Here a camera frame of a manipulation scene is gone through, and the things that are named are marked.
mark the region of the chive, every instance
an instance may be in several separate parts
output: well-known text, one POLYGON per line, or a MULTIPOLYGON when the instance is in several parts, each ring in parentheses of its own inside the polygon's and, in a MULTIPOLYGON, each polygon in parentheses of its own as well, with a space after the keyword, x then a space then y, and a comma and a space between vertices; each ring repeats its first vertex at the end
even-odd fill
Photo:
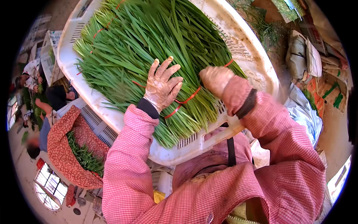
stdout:
MULTIPOLYGON (((73 45, 82 57, 77 65, 85 80, 108 99, 107 108, 125 112, 130 104, 138 103, 145 88, 132 81, 146 85, 155 58, 162 62, 173 56, 171 66, 181 65, 173 75, 184 79, 177 96, 180 101, 197 90, 202 69, 223 66, 231 60, 216 26, 188 0, 125 1, 116 9, 119 2, 104 1, 73 45)), ((246 78, 236 62, 229 68, 246 78)), ((207 130, 208 124, 217 120, 218 100, 204 87, 173 116, 164 119, 178 105, 173 102, 165 108, 155 127, 153 136, 165 148, 202 128, 207 130)))

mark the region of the pink sleeve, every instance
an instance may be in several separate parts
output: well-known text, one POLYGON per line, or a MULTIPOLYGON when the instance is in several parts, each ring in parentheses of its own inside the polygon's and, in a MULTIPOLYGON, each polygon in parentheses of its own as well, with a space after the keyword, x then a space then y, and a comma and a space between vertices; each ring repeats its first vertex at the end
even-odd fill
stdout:
MULTIPOLYGON (((238 76, 226 86, 223 101, 228 114, 233 116, 244 104, 252 86, 238 76)), ((241 119, 264 149, 270 150, 270 164, 301 160, 324 170, 324 166, 312 147, 304 126, 290 118, 287 109, 275 102, 270 94, 257 92, 254 108, 241 119), (287 148, 289 140, 295 140, 293 148, 287 148)))
MULTIPOLYGON (((234 86, 240 86, 243 93, 251 90, 248 81, 239 77, 229 84, 229 90, 235 89, 234 86)), ((224 92, 224 102, 231 114, 235 114, 246 99, 233 94, 224 92)), ((270 150, 270 166, 255 170, 268 202, 261 200, 266 216, 270 213, 270 222, 314 221, 323 202, 325 167, 312 147, 306 128, 291 119, 285 107, 263 92, 257 92, 254 108, 241 122, 262 148, 270 150)))
POLYGON ((103 214, 108 223, 134 220, 155 205, 146 164, 158 119, 130 105, 125 127, 107 154, 103 177, 103 214))

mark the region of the worn rubber glove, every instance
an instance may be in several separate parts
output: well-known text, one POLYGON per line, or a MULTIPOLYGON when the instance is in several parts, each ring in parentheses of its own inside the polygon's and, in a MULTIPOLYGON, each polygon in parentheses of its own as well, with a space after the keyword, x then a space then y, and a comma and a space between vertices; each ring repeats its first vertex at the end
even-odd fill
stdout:
POLYGON ((172 61, 173 57, 170 56, 167 60, 163 61, 155 72, 159 65, 159 60, 155 59, 148 72, 144 98, 155 107, 159 114, 164 108, 173 103, 183 84, 183 77, 173 77, 169 80, 180 69, 178 64, 167 69, 172 61))
POLYGON ((204 87, 207 88, 218 98, 222 98, 225 86, 235 74, 224 66, 208 66, 200 71, 200 78, 204 87))

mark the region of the foot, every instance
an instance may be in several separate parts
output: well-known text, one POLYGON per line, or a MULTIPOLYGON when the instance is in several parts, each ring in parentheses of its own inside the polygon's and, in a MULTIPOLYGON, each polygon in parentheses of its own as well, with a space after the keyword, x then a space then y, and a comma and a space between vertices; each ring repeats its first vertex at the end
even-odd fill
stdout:
POLYGON ((66 99, 74 100, 74 98, 75 98, 74 92, 66 93, 66 99))

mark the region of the finger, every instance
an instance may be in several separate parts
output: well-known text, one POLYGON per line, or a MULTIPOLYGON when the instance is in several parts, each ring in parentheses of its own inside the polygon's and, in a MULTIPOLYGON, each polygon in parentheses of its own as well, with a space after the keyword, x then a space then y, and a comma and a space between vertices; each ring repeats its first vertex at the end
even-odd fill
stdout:
POLYGON ((181 68, 180 65, 176 64, 173 65, 172 67, 168 68, 167 70, 165 70, 165 72, 163 73, 163 75, 161 75, 160 79, 163 82, 168 82, 168 79, 174 74, 176 73, 179 69, 181 68))
POLYGON ((182 88, 183 83, 179 82, 177 83, 174 88, 171 90, 171 92, 168 95, 168 101, 167 102, 173 102, 175 98, 177 97, 180 89, 182 88))
POLYGON ((154 73, 155 73, 155 70, 158 67, 158 65, 159 65, 159 60, 158 60, 158 58, 156 58, 154 60, 153 64, 150 66, 150 69, 148 72, 148 79, 154 77, 154 73))
POLYGON ((173 61, 173 56, 169 56, 169 58, 163 61, 163 63, 160 65, 159 69, 155 73, 155 77, 160 78, 172 61, 173 61))
POLYGON ((209 71, 211 68, 213 68, 213 66, 208 66, 208 67, 204 68, 203 70, 201 70, 201 71, 199 72, 200 78, 205 77, 205 75, 208 73, 208 71, 209 71))
POLYGON ((174 88, 176 84, 183 81, 183 77, 173 77, 166 84, 170 90, 174 88))

